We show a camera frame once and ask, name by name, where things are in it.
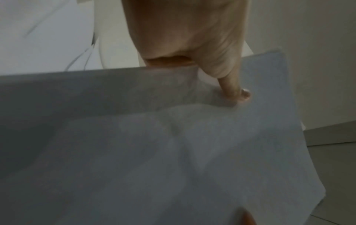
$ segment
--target white wall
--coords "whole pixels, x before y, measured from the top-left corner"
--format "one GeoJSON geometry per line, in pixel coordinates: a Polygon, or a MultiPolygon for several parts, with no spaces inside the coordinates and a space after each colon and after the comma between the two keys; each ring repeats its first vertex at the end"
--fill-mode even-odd
{"type": "Polygon", "coordinates": [[[355,0],[252,0],[246,41],[287,53],[307,129],[356,120],[355,0]]]}

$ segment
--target tiled floor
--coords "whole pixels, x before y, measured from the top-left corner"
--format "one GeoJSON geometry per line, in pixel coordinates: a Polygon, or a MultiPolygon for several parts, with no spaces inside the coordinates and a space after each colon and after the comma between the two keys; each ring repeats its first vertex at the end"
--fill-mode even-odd
{"type": "Polygon", "coordinates": [[[356,224],[356,143],[312,146],[309,152],[326,197],[306,225],[356,224]]]}

